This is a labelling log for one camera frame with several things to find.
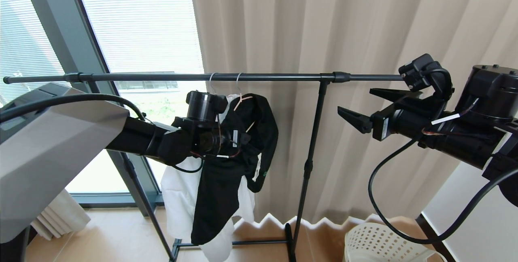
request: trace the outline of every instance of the curtain fold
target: curtain fold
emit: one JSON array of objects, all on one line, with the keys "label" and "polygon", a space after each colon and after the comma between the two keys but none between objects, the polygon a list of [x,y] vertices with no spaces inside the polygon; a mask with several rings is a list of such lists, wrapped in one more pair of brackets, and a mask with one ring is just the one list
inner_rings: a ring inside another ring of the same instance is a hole
[{"label": "curtain fold", "polygon": [[[429,53],[452,75],[457,93],[472,65],[518,67],[518,0],[193,0],[206,73],[333,72],[394,74]],[[235,82],[214,82],[219,94]],[[264,95],[279,127],[279,141],[256,219],[270,212],[286,221],[297,212],[313,124],[318,83],[242,82]],[[401,82],[329,86],[303,218],[366,218],[374,210],[367,182],[374,167],[407,139],[378,142],[361,135],[337,106],[366,115],[388,103],[372,87],[406,89]],[[374,195],[387,216],[416,217],[459,161],[413,146],[377,175]]]},{"label": "curtain fold", "polygon": [[90,217],[66,190],[61,191],[48,207],[31,223],[47,240],[60,238],[72,231],[85,228]]}]

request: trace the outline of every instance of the laundry basket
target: laundry basket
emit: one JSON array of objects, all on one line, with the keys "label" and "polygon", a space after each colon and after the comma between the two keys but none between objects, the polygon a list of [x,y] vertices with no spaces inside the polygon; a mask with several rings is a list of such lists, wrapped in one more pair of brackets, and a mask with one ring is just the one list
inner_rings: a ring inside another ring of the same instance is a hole
[{"label": "laundry basket", "polygon": [[364,223],[346,234],[346,262],[425,262],[433,254],[446,262],[438,252],[409,242],[381,224]]}]

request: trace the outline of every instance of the clothes rack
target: clothes rack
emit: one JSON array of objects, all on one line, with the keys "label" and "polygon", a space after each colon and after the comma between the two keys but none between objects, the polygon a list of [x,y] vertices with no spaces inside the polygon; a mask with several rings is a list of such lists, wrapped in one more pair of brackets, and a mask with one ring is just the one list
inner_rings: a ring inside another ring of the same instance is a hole
[{"label": "clothes rack", "polygon": [[[287,256],[290,262],[296,262],[295,249],[297,246],[298,234],[300,231],[300,221],[304,210],[304,202],[308,190],[309,178],[313,170],[313,155],[316,146],[316,137],[318,135],[318,128],[320,126],[320,118],[322,116],[322,109],[324,106],[324,99],[327,86],[330,83],[345,83],[349,81],[403,81],[399,75],[383,75],[383,74],[349,74],[346,72],[332,72],[320,74],[248,74],[248,73],[214,73],[214,74],[124,74],[124,73],[107,73],[107,74],[85,74],[72,73],[61,76],[20,76],[20,77],[4,77],[4,83],[25,83],[25,82],[56,82],[66,81],[70,83],[87,83],[92,93],[99,93],[97,81],[318,81],[320,86],[318,89],[318,100],[316,102],[315,118],[313,121],[313,129],[311,132],[311,139],[309,142],[308,157],[304,164],[304,179],[302,189],[300,192],[300,201],[297,211],[297,219],[295,222],[295,230],[292,234],[292,229],[289,223],[284,225],[286,234],[285,239],[278,240],[253,240],[253,241],[235,241],[233,245],[253,245],[253,244],[278,244],[285,243],[287,245]],[[181,240],[176,239],[170,249],[167,245],[163,232],[159,226],[156,216],[149,200],[146,197],[144,189],[142,188],[135,168],[125,156],[125,164],[128,172],[132,177],[132,181],[137,188],[137,194],[144,201],[146,213],[150,217],[157,234],[163,244],[170,262],[176,262],[178,253],[182,247],[196,247],[190,243],[182,243]]]}]

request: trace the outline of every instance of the window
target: window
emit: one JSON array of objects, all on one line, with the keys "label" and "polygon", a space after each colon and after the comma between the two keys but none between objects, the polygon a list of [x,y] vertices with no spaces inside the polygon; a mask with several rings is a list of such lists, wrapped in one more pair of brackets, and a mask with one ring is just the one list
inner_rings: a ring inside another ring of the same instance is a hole
[{"label": "window", "polygon": [[[31,0],[0,0],[0,76],[48,76],[65,72]],[[44,83],[0,84],[2,106]],[[66,188],[69,192],[128,192],[106,150]]]},{"label": "window", "polygon": [[[203,73],[192,0],[82,0],[111,72]],[[151,120],[187,114],[185,95],[205,82],[117,81],[119,93]],[[158,183],[165,165],[149,160]]]}]

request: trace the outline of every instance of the black garment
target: black garment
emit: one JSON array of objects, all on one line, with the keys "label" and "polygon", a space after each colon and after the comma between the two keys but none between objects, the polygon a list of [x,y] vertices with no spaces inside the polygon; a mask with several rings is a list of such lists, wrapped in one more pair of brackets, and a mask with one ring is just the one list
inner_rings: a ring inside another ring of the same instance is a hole
[{"label": "black garment", "polygon": [[[243,98],[248,96],[252,98],[243,100],[236,111],[234,108],[239,98],[230,103],[222,125],[231,123],[239,131],[245,132],[255,122],[248,131],[250,142],[241,147],[236,157],[205,160],[191,233],[191,242],[195,245],[205,244],[215,238],[237,211],[237,190],[243,175],[252,192],[261,190],[274,157],[279,131],[270,104],[266,98],[256,94],[246,94]],[[261,167],[259,176],[253,181],[259,153]]]}]

